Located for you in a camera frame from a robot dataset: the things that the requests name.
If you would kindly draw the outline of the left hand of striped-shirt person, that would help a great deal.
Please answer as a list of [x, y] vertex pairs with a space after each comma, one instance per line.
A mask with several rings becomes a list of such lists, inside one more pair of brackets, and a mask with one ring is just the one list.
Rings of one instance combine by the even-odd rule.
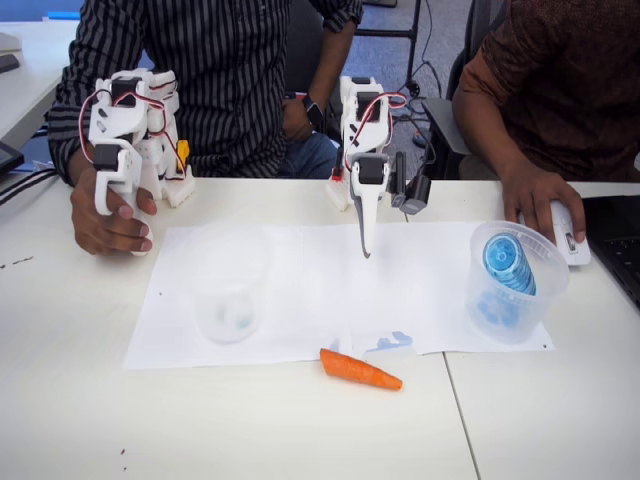
[[304, 142], [311, 136], [313, 126], [301, 100], [283, 100], [283, 129], [287, 140], [291, 142]]

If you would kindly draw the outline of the right hand of brown-shirt person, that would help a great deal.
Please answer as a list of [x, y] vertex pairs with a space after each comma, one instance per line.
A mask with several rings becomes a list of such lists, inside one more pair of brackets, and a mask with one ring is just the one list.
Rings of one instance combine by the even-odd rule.
[[559, 201], [569, 211], [577, 242], [586, 238], [583, 201], [561, 176], [538, 167], [514, 171], [501, 178], [504, 216], [517, 223], [522, 215], [525, 225], [556, 243], [551, 202]]

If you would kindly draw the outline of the right hand of striped-shirt person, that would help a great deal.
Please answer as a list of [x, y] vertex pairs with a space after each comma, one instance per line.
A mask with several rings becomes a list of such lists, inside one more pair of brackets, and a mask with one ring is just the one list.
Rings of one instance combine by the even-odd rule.
[[76, 243], [91, 255], [146, 253], [152, 248], [149, 226], [134, 217], [130, 201], [113, 192], [106, 193], [109, 214], [100, 214], [95, 206], [97, 173], [91, 166], [78, 177], [71, 193]]

